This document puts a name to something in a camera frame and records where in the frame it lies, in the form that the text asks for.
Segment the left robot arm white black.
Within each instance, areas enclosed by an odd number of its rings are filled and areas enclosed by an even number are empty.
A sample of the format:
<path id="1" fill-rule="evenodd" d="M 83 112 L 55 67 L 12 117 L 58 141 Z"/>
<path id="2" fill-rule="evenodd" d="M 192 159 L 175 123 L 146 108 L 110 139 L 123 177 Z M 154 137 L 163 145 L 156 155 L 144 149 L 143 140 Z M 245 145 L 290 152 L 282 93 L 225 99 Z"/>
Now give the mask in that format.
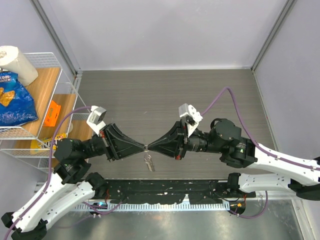
<path id="1" fill-rule="evenodd" d="M 52 152 L 58 164 L 40 190 L 19 210 L 6 212 L 1 220 L 8 228 L 5 239 L 41 240 L 66 213 L 85 200 L 107 195 L 108 184 L 97 172 L 87 173 L 86 160 L 106 155 L 108 160 L 121 160 L 145 150 L 142 143 L 123 134 L 114 124 L 91 123 L 92 138 L 63 138 Z"/>

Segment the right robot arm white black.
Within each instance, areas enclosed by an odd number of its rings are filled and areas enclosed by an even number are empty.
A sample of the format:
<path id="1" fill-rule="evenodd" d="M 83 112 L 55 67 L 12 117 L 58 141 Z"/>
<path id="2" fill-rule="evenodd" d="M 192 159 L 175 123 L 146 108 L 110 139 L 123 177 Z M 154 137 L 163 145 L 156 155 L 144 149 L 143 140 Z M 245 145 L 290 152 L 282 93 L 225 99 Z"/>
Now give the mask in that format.
<path id="1" fill-rule="evenodd" d="M 227 193 L 238 197 L 256 191 L 285 191 L 304 200 L 320 199 L 320 159 L 304 159 L 272 150 L 242 136 L 242 129 L 226 118 L 211 122 L 210 132 L 190 129 L 182 120 L 148 150 L 181 160 L 186 152 L 220 154 L 220 161 L 236 169 L 258 169 L 261 175 L 231 173 Z"/>

